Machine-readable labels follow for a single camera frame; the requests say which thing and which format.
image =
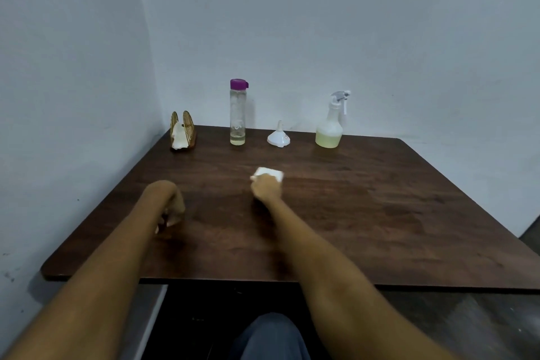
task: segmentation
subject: forearm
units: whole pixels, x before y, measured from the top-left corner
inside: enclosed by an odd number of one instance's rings
[[[335,360],[453,359],[401,316],[345,255],[282,200],[266,203],[315,328]]]
[[[176,186],[151,184],[17,340],[6,360],[114,359],[158,219]]]

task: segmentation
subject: spray bottle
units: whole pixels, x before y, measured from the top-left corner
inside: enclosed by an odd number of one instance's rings
[[[315,142],[321,147],[335,148],[343,135],[343,127],[339,124],[339,114],[343,109],[343,115],[347,115],[347,98],[350,91],[336,91],[330,94],[328,116],[326,120],[317,126]]]

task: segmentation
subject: blue pants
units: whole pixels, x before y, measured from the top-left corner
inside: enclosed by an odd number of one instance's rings
[[[278,313],[259,316],[234,341],[228,360],[310,360],[300,331]]]

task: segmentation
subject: dark brown table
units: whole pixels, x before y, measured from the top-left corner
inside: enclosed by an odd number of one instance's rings
[[[128,214],[144,187],[170,179],[184,194],[185,222],[152,242],[142,283],[183,279],[293,281],[272,221],[253,200],[259,166],[285,172],[283,198],[377,285],[540,290],[540,257],[394,138],[344,136],[335,149],[291,132],[291,144],[248,130],[198,126],[197,145],[171,152],[168,133],[44,263],[65,280]]]

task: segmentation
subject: gray floor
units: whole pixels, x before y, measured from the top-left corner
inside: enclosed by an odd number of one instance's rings
[[[522,236],[540,254],[540,221]],[[382,291],[437,342],[466,359],[540,358],[540,296],[446,291]],[[286,314],[314,359],[326,358],[298,285],[184,283],[169,287],[144,360],[179,355],[226,357],[228,345],[258,315]]]

